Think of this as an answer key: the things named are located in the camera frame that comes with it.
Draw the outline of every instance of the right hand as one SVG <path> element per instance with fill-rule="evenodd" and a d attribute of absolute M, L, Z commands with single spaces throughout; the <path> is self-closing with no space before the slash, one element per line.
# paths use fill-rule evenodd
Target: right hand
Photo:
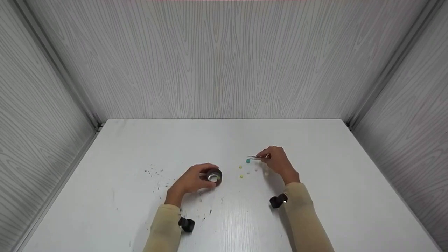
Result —
<path fill-rule="evenodd" d="M 285 185 L 292 182 L 300 182 L 299 173 L 294 170 L 282 147 L 269 146 L 257 154 L 261 162 L 266 163 L 269 168 L 278 173 Z"/>

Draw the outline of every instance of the tweezers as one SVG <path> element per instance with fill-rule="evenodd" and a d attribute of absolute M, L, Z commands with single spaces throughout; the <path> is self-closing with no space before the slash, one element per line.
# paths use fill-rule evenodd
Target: tweezers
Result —
<path fill-rule="evenodd" d="M 261 157 L 258 156 L 247 156 L 249 159 L 253 159 L 253 160 L 260 160 L 262 159 Z M 271 154 L 268 153 L 266 156 L 264 156 L 264 158 L 271 158 Z"/>

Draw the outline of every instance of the white table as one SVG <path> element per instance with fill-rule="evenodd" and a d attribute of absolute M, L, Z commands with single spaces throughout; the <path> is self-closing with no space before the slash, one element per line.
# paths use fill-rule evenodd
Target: white table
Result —
<path fill-rule="evenodd" d="M 336 251 L 439 250 L 344 123 L 325 119 L 109 120 L 24 251 L 142 251 L 166 190 L 204 162 L 223 182 L 184 199 L 196 226 L 179 251 L 291 251 L 269 208 L 279 177 L 245 163 L 269 145 L 285 148 Z"/>

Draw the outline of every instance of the sleeve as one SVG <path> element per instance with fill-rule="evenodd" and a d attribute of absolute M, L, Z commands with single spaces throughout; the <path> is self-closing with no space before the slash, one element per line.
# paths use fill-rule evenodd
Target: sleeve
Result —
<path fill-rule="evenodd" d="M 177 206 L 159 206 L 143 252 L 176 252 L 181 240 L 180 217 L 181 210 Z"/>
<path fill-rule="evenodd" d="M 283 204 L 293 231 L 296 250 L 301 252 L 333 252 L 316 211 L 313 200 L 302 183 L 290 183 L 284 193 L 288 201 Z"/>

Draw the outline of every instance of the gray wall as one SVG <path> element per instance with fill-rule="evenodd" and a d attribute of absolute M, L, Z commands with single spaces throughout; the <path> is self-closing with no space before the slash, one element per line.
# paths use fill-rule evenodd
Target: gray wall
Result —
<path fill-rule="evenodd" d="M 0 251 L 14 247 L 93 134 L 7 0 L 0 0 Z"/>
<path fill-rule="evenodd" d="M 346 120 L 426 1 L 28 2 L 102 120 Z"/>
<path fill-rule="evenodd" d="M 448 3 L 354 134 L 448 251 Z"/>

